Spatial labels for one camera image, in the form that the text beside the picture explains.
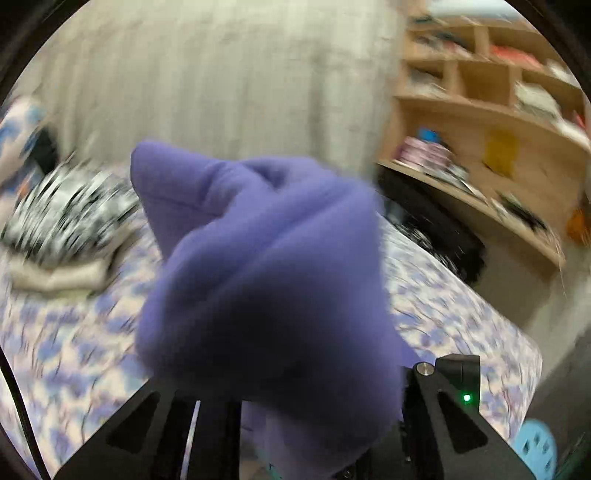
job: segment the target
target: folded purple garment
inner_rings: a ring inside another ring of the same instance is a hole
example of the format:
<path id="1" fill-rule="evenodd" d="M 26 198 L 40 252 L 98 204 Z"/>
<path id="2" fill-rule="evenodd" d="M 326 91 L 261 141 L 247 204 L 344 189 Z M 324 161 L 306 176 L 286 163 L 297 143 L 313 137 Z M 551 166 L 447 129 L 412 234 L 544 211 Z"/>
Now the folded purple garment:
<path id="1" fill-rule="evenodd" d="M 137 351 L 201 396 L 246 400 L 243 433 L 286 480 L 325 479 L 400 411 L 376 198 L 307 158 L 226 162 L 156 142 L 131 178 L 166 259 Z"/>

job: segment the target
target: bed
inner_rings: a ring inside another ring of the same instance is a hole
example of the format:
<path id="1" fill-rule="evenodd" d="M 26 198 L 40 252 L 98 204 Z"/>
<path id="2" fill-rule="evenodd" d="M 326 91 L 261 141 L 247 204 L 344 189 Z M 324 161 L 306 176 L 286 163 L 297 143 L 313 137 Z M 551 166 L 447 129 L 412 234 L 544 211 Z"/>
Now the bed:
<path id="1" fill-rule="evenodd" d="M 1 275 L 6 294 L 0 303 L 0 342 L 52 475 L 147 380 L 134 353 L 134 328 L 158 274 L 160 254 L 144 214 L 134 221 L 137 241 L 118 259 L 111 286 L 92 301 L 12 294 Z M 382 229 L 384 277 L 396 328 L 426 361 L 453 352 L 480 355 L 480 413 L 509 440 L 540 378 L 540 351 L 385 220 Z M 0 423 L 35 471 L 4 380 Z"/>

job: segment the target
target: silver bolt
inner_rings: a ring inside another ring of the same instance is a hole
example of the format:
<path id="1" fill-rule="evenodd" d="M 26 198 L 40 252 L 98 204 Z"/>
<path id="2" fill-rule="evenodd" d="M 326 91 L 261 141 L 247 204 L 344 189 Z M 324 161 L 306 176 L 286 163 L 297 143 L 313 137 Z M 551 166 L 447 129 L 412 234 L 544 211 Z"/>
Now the silver bolt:
<path id="1" fill-rule="evenodd" d="M 417 372 L 419 372 L 424 377 L 428 377 L 429 375 L 433 375 L 435 372 L 435 367 L 427 362 L 421 362 L 417 364 Z"/>

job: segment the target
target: blue plastic stool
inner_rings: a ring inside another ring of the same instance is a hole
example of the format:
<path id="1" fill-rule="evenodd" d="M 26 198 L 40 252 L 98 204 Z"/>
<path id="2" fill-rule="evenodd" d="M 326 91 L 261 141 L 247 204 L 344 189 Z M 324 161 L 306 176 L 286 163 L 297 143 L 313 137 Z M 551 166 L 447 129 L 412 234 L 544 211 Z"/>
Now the blue plastic stool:
<path id="1" fill-rule="evenodd" d="M 537 480 L 552 480 L 556 470 L 556 442 L 545 423 L 526 420 L 511 446 Z"/>

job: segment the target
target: mattress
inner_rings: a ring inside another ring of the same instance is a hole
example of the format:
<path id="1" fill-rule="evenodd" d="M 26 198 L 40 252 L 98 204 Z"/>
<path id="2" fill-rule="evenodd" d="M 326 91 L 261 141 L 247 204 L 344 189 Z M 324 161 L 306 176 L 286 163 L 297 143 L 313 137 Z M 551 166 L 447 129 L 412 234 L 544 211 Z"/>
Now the mattress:
<path id="1" fill-rule="evenodd" d="M 160 254 L 142 212 L 135 221 L 136 243 L 118 259 L 111 286 L 92 301 L 12 294 L 6 275 L 1 277 L 0 343 L 52 475 L 148 378 L 134 352 L 134 329 Z M 540 378 L 539 350 L 385 220 L 383 232 L 384 277 L 396 328 L 427 361 L 448 353 L 480 355 L 480 413 L 508 440 Z M 35 471 L 3 379 L 0 423 Z"/>

